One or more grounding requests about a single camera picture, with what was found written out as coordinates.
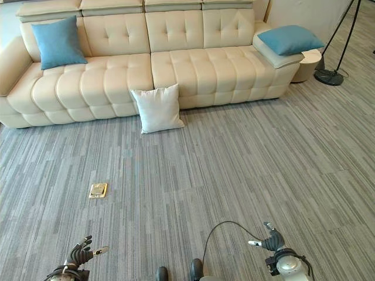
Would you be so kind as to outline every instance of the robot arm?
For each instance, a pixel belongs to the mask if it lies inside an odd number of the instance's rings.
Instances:
[[[308,275],[311,272],[312,278],[315,280],[312,267],[306,257],[297,255],[291,248],[285,248],[284,238],[270,222],[265,222],[264,225],[269,229],[271,237],[263,241],[249,241],[248,243],[275,253],[274,256],[265,260],[270,274],[272,276],[281,275],[285,281],[308,281],[302,266],[302,262],[305,262],[308,266]]]

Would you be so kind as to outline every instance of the lamp stand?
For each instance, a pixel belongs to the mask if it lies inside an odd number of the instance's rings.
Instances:
[[[345,15],[344,17],[341,19],[340,21],[340,24],[339,26],[336,28],[333,36],[331,37],[330,41],[328,42],[327,46],[326,46],[326,49],[324,50],[323,54],[325,53],[325,51],[327,50],[329,44],[331,43],[333,37],[335,36],[336,32],[338,31],[342,21],[344,20],[347,12],[349,11],[350,7],[352,6],[354,0],[351,1],[350,5],[348,6],[346,12],[345,12]],[[356,9],[356,13],[354,15],[354,20],[353,20],[353,23],[352,23],[352,28],[350,29],[350,32],[349,32],[349,35],[347,37],[347,41],[346,41],[346,44],[345,44],[345,47],[344,47],[344,50],[341,54],[341,58],[340,58],[340,62],[339,64],[337,65],[337,68],[335,70],[326,70],[326,69],[318,69],[315,74],[314,74],[314,77],[319,81],[319,82],[322,82],[326,85],[331,85],[331,86],[339,86],[343,83],[344,81],[344,77],[338,73],[339,69],[340,69],[340,65],[341,65],[341,62],[344,58],[344,55],[345,55],[345,51],[346,51],[346,48],[349,44],[349,40],[350,40],[350,37],[352,35],[352,32],[353,32],[353,29],[354,29],[354,25],[356,23],[356,20],[357,20],[357,16],[358,16],[358,11],[359,11],[359,6],[361,4],[361,0],[358,0],[358,4],[357,4],[357,9]]]

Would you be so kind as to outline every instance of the blue pillow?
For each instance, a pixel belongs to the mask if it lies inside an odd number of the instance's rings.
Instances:
[[[32,25],[42,59],[42,70],[87,63],[80,48],[76,16],[44,25]]]
[[[258,34],[258,37],[280,56],[289,56],[324,47],[322,41],[311,31],[298,25],[271,29]]]

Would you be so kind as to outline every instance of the white pillow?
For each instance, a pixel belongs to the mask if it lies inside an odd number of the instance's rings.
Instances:
[[[180,119],[178,84],[150,91],[131,90],[137,101],[142,133],[184,127]]]

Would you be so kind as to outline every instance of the sofa armrest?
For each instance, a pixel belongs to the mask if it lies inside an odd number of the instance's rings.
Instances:
[[[273,66],[274,68],[280,68],[288,66],[290,64],[299,63],[304,59],[304,55],[293,54],[291,56],[279,56],[271,48],[269,48],[262,40],[259,39],[258,34],[270,30],[271,27],[265,22],[255,23],[255,33],[253,37],[253,46],[260,52]]]
[[[22,37],[16,37],[0,53],[0,97],[6,97],[32,63]]]

